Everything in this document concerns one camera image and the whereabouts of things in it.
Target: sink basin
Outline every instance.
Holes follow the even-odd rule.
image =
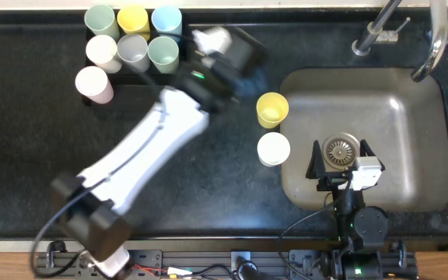
[[[411,69],[303,69],[280,93],[289,102],[281,133],[292,152],[282,164],[282,185],[296,205],[319,209],[325,192],[305,178],[313,142],[327,170],[351,166],[365,139],[387,168],[364,191],[367,205],[387,211],[435,211],[448,205],[448,128],[442,92],[428,77],[413,82]]]

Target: pink cup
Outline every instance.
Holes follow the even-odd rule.
[[[75,77],[77,90],[92,101],[105,104],[114,98],[114,89],[105,71],[96,66],[83,68]]]

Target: white cup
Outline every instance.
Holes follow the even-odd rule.
[[[83,68],[75,77],[75,87],[92,101],[105,104],[114,98],[114,89],[103,69],[96,66]]]
[[[118,41],[118,56],[134,72],[145,72],[149,68],[148,43],[138,34],[128,34]]]
[[[115,12],[108,5],[95,5],[89,8],[84,15],[84,23],[96,35],[107,35],[118,40],[120,32]]]
[[[258,158],[267,167],[285,162],[288,159],[289,150],[288,139],[278,132],[265,134],[257,144]]]
[[[171,33],[182,35],[183,33],[183,15],[180,10],[174,6],[162,6],[156,8],[152,14],[152,23],[155,29],[161,33]],[[179,37],[169,36],[176,42],[179,42]]]
[[[117,58],[117,43],[110,36],[94,36],[86,45],[86,55],[108,74],[117,73],[122,68],[122,62]]]
[[[179,67],[179,47],[169,37],[157,37],[148,46],[148,56],[160,73],[172,74]]]

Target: white wall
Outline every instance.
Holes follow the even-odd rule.
[[[381,7],[387,0],[0,0],[0,9],[87,9],[95,4],[108,4],[118,8],[130,3],[141,3],[146,8],[160,5],[176,5],[181,8],[322,8]],[[424,6],[429,6],[429,0],[404,0],[400,5],[400,7]]]

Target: faucet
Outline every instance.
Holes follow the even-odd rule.
[[[371,45],[383,32],[384,24],[387,23],[401,2],[402,0],[390,0],[383,7],[374,22],[367,25],[361,38],[355,40],[352,44],[352,50],[355,54],[363,56],[371,51]],[[421,82],[436,67],[447,44],[448,20],[446,0],[429,0],[429,7],[432,15],[432,43],[429,55],[423,65],[415,69],[411,74],[411,79],[415,82]]]

